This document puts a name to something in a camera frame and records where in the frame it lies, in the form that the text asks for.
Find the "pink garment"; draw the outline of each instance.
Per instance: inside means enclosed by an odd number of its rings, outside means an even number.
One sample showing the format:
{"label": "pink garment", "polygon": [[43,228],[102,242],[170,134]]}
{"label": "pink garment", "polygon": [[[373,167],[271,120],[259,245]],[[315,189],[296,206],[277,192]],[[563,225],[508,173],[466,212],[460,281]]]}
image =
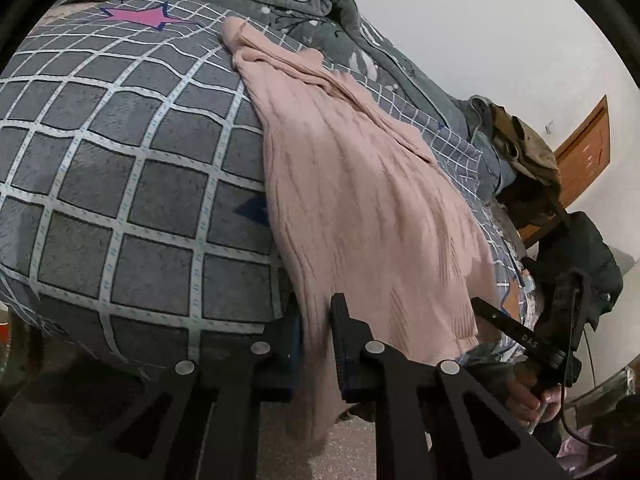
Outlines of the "pink garment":
{"label": "pink garment", "polygon": [[[289,430],[322,438],[340,400],[328,304],[343,292],[376,339],[428,364],[478,343],[469,298],[498,304],[489,246],[418,130],[384,113],[322,54],[295,54],[240,18],[226,46],[264,126],[271,229],[303,317]],[[483,338],[499,334],[483,325]]]}

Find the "black cable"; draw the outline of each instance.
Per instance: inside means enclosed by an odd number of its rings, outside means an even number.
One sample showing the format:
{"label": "black cable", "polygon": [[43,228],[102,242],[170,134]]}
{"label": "black cable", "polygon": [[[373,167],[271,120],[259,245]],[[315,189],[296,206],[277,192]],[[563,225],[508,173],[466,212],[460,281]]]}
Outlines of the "black cable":
{"label": "black cable", "polygon": [[591,355],[591,345],[589,344],[589,338],[587,337],[587,331],[583,328],[584,340],[587,343],[587,351],[589,352],[589,362],[591,363],[591,379],[593,379],[593,389],[595,390],[598,385],[596,384],[596,370],[593,367],[593,356]]}
{"label": "black cable", "polygon": [[585,446],[603,447],[605,449],[615,450],[616,448],[614,448],[613,446],[610,446],[609,444],[600,444],[599,442],[592,442],[591,440],[588,440],[583,436],[580,436],[574,430],[569,428],[569,425],[566,422],[566,413],[564,412],[564,389],[566,388],[566,373],[569,368],[570,357],[572,355],[571,339],[572,339],[572,334],[574,332],[574,312],[575,312],[575,304],[571,309],[571,323],[569,323],[569,347],[566,350],[566,362],[564,363],[564,379],[562,380],[562,389],[560,392],[560,419],[562,420],[562,426],[570,436],[572,436],[578,442],[583,443]]}

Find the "silver screw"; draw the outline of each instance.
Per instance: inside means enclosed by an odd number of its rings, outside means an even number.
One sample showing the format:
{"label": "silver screw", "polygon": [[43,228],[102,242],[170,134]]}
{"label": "silver screw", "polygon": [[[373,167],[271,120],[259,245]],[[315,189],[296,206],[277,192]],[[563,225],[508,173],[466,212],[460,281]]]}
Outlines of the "silver screw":
{"label": "silver screw", "polygon": [[364,348],[370,354],[382,354],[385,351],[385,344],[380,341],[369,341]]}
{"label": "silver screw", "polygon": [[256,341],[251,345],[251,352],[256,355],[264,355],[271,351],[271,345],[266,341]]}
{"label": "silver screw", "polygon": [[447,375],[455,375],[460,371],[460,365],[455,361],[443,361],[440,363],[440,370]]}
{"label": "silver screw", "polygon": [[175,373],[178,375],[189,375],[196,369],[196,365],[191,361],[180,361],[175,365]]}

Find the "pink sweater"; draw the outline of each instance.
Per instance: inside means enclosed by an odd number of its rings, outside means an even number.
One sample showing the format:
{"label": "pink sweater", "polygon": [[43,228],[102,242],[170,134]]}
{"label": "pink sweater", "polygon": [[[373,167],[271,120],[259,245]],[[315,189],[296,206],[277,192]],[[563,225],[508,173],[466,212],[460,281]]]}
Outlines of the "pink sweater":
{"label": "pink sweater", "polygon": [[[289,430],[315,440],[347,408],[332,294],[345,294],[376,339],[436,364],[478,343],[469,298],[497,305],[492,256],[415,127],[384,113],[351,75],[322,67],[317,50],[289,52],[240,18],[226,19],[223,36],[264,126],[271,229],[303,317]],[[496,336],[482,326],[482,338]]]}

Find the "star print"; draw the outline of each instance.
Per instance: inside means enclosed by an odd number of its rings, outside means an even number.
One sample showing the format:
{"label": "star print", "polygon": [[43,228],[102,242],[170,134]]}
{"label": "star print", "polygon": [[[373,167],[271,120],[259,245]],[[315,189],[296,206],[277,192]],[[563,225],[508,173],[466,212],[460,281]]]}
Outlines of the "star print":
{"label": "star print", "polygon": [[129,22],[139,23],[140,25],[146,25],[152,27],[155,30],[163,30],[167,23],[191,23],[193,25],[199,25],[198,22],[192,22],[190,20],[182,20],[180,18],[173,18],[167,14],[169,7],[168,2],[164,2],[156,7],[150,9],[129,10],[129,9],[114,9],[111,7],[100,7],[100,10],[107,16],[95,20],[96,22]]}

